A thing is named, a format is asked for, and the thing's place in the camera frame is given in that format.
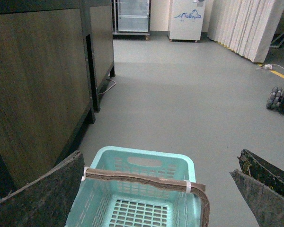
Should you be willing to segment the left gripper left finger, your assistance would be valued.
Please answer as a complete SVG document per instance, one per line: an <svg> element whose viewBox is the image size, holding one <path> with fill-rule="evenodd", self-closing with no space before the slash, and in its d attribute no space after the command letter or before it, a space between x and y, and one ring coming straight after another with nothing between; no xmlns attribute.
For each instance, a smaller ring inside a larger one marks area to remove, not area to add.
<svg viewBox="0 0 284 227"><path fill-rule="evenodd" d="M0 227L63 227L83 169L83 154L75 151L37 180L0 199Z"/></svg>

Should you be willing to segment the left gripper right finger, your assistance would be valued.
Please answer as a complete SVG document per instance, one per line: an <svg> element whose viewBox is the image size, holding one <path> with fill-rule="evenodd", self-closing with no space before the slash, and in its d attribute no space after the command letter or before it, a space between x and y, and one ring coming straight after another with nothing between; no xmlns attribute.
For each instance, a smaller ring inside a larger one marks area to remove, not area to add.
<svg viewBox="0 0 284 227"><path fill-rule="evenodd" d="M260 227L284 227L284 171L243 149L230 172Z"/></svg>

